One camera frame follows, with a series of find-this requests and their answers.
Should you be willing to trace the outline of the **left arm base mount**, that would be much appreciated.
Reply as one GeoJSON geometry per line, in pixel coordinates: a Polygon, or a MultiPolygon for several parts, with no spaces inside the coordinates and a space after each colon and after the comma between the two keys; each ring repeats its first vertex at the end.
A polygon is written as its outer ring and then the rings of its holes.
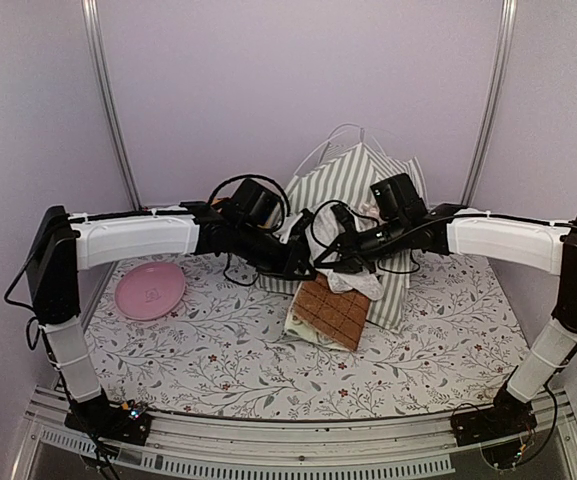
{"type": "Polygon", "coordinates": [[[111,402],[104,390],[96,397],[77,401],[69,398],[64,425],[87,434],[91,439],[115,440],[144,446],[149,437],[152,416],[144,404],[129,400],[111,402]]]}

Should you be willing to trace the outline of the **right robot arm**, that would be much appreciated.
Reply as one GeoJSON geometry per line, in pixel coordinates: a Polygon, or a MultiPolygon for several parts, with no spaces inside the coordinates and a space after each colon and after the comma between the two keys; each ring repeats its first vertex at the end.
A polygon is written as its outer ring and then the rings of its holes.
{"type": "Polygon", "coordinates": [[[542,220],[441,204],[428,209],[410,177],[399,174],[372,185],[381,224],[366,231],[342,202],[333,204],[340,234],[315,257],[318,268],[373,270],[404,250],[492,261],[513,308],[526,316],[531,347],[485,415],[485,427],[505,436],[524,417],[528,403],[577,353],[577,216],[542,220]]]}

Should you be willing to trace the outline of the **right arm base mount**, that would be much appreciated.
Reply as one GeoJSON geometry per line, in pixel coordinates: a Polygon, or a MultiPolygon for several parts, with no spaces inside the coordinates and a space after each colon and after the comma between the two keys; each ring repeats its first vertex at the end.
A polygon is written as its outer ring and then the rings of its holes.
{"type": "Polygon", "coordinates": [[[530,401],[523,403],[502,388],[488,407],[472,403],[456,407],[450,426],[458,446],[490,442],[481,450],[485,462],[497,470],[510,470],[524,459],[537,420],[530,401]]]}

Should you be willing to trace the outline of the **avocado print cushion mat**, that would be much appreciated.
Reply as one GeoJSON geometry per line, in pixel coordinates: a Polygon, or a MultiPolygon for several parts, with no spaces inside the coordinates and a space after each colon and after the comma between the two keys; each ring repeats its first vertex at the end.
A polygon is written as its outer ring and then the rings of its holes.
{"type": "Polygon", "coordinates": [[[302,282],[289,306],[284,332],[333,350],[354,352],[371,301],[356,290],[334,293],[326,277],[302,282]]]}

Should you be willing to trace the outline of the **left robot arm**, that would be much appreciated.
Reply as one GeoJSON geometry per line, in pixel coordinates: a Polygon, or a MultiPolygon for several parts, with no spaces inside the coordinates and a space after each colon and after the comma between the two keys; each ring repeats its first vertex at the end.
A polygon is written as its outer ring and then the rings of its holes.
{"type": "Polygon", "coordinates": [[[292,211],[286,194],[259,175],[237,178],[224,199],[86,214],[50,207],[25,266],[31,309],[50,363],[78,403],[79,419],[96,434],[116,426],[116,412],[89,353],[81,321],[79,276],[124,260],[156,255],[231,255],[259,276],[310,280],[315,275],[306,230],[313,215],[292,211]]]}

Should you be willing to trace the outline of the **striped fabric pet tent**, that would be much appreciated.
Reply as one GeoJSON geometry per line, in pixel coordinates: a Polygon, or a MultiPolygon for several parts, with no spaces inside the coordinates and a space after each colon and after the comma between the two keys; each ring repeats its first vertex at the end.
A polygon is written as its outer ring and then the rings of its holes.
{"type": "MultiPolygon", "coordinates": [[[[341,233],[339,223],[331,210],[335,203],[341,202],[345,203],[355,216],[358,231],[368,230],[382,223],[375,199],[372,204],[358,207],[342,200],[331,199],[317,206],[295,209],[290,202],[293,213],[307,209],[316,215],[314,230],[307,233],[313,257],[321,254],[341,233]]],[[[397,331],[403,321],[403,304],[409,288],[412,260],[408,253],[398,253],[381,260],[379,264],[380,268],[374,273],[366,269],[359,274],[335,273],[332,270],[318,272],[326,277],[329,288],[334,293],[348,292],[355,288],[367,296],[371,301],[367,315],[368,322],[386,330],[397,331]]]]}

